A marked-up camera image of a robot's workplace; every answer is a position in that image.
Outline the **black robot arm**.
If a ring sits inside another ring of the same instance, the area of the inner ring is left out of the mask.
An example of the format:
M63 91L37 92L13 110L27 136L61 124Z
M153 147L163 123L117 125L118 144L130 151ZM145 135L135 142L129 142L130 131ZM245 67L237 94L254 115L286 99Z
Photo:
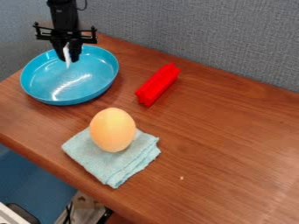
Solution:
M98 43L98 29L94 26L89 30L81 29L79 11L86 10L87 5L83 9L79 8L77 0L47 0L47 5L51 10L53 28L35 22L35 37L51 42L62 61L67 61L63 49L69 47L70 60L78 62L83 45Z

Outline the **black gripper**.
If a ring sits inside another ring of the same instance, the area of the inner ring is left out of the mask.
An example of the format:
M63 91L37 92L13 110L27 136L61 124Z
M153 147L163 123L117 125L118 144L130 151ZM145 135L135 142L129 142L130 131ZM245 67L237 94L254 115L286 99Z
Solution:
M73 62L78 62L82 53L82 43L97 44L98 43L98 29L91 26L89 30L81 29L81 23L75 22L70 24L67 28L49 28L41 26L38 22L34 23L35 36L39 40L53 41L53 47L62 61L66 60L63 48L66 42L70 42L70 57Z

